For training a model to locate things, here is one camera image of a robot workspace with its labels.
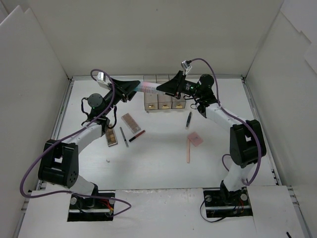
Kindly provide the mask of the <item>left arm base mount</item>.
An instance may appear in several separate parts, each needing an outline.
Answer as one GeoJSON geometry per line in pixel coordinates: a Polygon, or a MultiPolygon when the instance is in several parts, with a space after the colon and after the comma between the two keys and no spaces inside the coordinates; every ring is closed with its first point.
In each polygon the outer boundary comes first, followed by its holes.
{"type": "Polygon", "coordinates": [[[68,222],[105,222],[113,220],[114,201],[106,197],[115,197],[113,191],[100,191],[102,199],[84,198],[72,195],[68,210],[68,222]]]}

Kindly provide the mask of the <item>pink square compact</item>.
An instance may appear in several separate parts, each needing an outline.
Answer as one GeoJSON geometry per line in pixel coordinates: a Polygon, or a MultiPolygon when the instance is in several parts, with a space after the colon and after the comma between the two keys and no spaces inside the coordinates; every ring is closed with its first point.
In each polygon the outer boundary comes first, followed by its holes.
{"type": "Polygon", "coordinates": [[[190,133],[187,138],[195,147],[203,143],[203,139],[196,132],[190,133]]]}

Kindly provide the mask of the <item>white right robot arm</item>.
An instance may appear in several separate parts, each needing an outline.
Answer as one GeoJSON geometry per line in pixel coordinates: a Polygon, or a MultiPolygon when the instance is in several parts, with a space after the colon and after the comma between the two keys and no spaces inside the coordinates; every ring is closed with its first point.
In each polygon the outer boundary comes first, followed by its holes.
{"type": "Polygon", "coordinates": [[[261,124],[256,119],[245,120],[226,110],[220,103],[215,76],[203,74],[198,82],[186,80],[179,71],[174,78],[156,87],[157,91],[180,99],[188,96],[195,101],[198,112],[229,133],[229,155],[233,161],[227,176],[220,184],[219,198],[231,204],[237,192],[256,178],[266,146],[261,124]]]}

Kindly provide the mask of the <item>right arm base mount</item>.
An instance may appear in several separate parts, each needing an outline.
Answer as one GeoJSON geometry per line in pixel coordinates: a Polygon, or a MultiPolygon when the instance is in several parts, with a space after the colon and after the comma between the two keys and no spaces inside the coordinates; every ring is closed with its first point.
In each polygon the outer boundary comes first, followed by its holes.
{"type": "Polygon", "coordinates": [[[225,198],[220,190],[204,190],[204,199],[200,205],[201,217],[210,223],[220,222],[226,218],[251,217],[253,211],[246,189],[234,192],[225,198]]]}

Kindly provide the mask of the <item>brown eyeshadow palette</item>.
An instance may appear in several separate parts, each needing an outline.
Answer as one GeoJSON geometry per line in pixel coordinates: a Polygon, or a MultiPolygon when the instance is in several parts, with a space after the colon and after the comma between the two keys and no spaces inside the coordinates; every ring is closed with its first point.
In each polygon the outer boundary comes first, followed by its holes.
{"type": "Polygon", "coordinates": [[[112,124],[105,128],[105,138],[108,147],[118,144],[114,129],[112,128],[112,124]]]}

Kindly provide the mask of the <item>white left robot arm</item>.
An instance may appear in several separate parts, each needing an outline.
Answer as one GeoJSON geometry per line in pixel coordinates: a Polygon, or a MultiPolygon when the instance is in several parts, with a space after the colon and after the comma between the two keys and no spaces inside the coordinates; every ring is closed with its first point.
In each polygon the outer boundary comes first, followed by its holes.
{"type": "Polygon", "coordinates": [[[110,78],[108,82],[98,80],[98,84],[109,92],[105,96],[94,93],[85,98],[91,111],[86,114],[81,129],[65,139],[48,140],[38,170],[40,180],[60,185],[65,192],[81,194],[81,202],[88,208],[99,202],[98,186],[79,175],[79,154],[111,128],[108,113],[116,112],[118,102],[132,100],[141,82],[110,78]]]}

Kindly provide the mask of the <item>pink-brown eyeshadow palette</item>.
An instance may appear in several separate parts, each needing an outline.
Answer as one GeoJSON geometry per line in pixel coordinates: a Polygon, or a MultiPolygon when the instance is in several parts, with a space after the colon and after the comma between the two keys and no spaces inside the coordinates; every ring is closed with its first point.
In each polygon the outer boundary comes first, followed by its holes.
{"type": "Polygon", "coordinates": [[[136,121],[131,117],[129,113],[124,114],[121,119],[128,126],[132,133],[136,133],[141,130],[136,121]]]}

